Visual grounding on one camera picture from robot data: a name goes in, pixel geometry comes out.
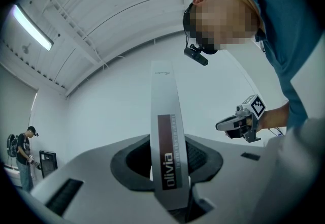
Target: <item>fluorescent light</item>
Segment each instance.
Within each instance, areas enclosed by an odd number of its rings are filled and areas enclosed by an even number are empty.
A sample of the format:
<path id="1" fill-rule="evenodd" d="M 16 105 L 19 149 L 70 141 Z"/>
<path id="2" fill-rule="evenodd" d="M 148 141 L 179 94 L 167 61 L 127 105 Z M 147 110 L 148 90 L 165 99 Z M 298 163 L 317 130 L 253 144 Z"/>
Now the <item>fluorescent light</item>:
<path id="1" fill-rule="evenodd" d="M 51 49 L 53 42 L 31 21 L 27 14 L 17 5 L 12 8 L 12 14 L 21 26 L 45 49 Z"/>
<path id="2" fill-rule="evenodd" d="M 34 103 L 35 103 L 35 99 L 36 99 L 36 97 L 37 97 L 37 92 L 36 92 L 36 95 L 35 95 L 34 101 L 32 102 L 31 110 L 33 110 L 33 106 L 34 106 Z"/>

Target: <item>teal shirt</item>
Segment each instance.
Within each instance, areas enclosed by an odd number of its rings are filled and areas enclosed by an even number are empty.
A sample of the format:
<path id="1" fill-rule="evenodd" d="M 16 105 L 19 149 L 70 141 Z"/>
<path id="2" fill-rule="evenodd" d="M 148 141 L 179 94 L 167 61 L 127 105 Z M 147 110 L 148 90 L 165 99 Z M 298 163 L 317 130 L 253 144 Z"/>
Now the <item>teal shirt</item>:
<path id="1" fill-rule="evenodd" d="M 265 27 L 265 33 L 259 30 L 255 39 L 263 41 L 266 58 L 289 100 L 287 128 L 300 126 L 307 114 L 290 80 L 316 46 L 322 33 L 321 26 L 305 0 L 254 1 Z"/>

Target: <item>backpack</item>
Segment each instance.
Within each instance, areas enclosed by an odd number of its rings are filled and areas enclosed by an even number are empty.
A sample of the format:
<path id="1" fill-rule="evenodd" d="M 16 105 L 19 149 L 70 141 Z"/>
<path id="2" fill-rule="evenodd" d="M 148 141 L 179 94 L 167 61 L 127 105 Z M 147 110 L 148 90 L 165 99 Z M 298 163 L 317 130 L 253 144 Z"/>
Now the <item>backpack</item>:
<path id="1" fill-rule="evenodd" d="M 7 153 L 10 157 L 17 155 L 18 136 L 10 134 L 7 138 Z"/>

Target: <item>headset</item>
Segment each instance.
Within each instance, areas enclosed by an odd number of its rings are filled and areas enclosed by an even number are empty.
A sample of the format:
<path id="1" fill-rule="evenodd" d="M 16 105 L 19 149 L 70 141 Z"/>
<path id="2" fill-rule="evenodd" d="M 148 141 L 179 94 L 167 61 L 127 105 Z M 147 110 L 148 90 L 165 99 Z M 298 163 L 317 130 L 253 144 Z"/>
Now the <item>headset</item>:
<path id="1" fill-rule="evenodd" d="M 203 37 L 201 32 L 196 31 L 195 25 L 191 25 L 190 23 L 185 24 L 185 21 L 189 21 L 192 6 L 193 3 L 190 3 L 183 16 L 183 27 L 186 35 L 184 54 L 203 66 L 206 66 L 209 61 L 201 55 L 201 52 L 211 55 L 215 54 L 218 50 L 216 50 L 214 43 L 210 42 L 211 39 Z M 191 44 L 190 47 L 188 47 L 189 38 L 195 38 L 199 47 L 196 47 L 194 44 Z"/>

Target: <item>person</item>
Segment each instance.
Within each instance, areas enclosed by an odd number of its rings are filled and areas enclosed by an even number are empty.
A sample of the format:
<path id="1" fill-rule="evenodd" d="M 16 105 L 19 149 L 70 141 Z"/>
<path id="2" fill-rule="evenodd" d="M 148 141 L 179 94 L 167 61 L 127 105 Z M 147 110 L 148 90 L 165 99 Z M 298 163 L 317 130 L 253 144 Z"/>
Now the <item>person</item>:
<path id="1" fill-rule="evenodd" d="M 29 138 L 35 136 L 35 127 L 29 126 L 25 133 L 18 136 L 17 141 L 17 156 L 16 162 L 20 174 L 22 189 L 30 192 L 33 189 L 33 180 L 30 174 L 30 163 L 33 163 L 33 158 L 30 153 Z"/>
<path id="2" fill-rule="evenodd" d="M 290 129 L 304 123 L 307 113 L 290 80 L 322 34 L 305 0 L 193 0 L 184 13 L 183 24 L 191 38 L 215 50 L 241 44 L 244 38 L 253 36 L 257 42 L 262 41 L 288 102 L 266 111 L 257 130 L 283 126 Z"/>

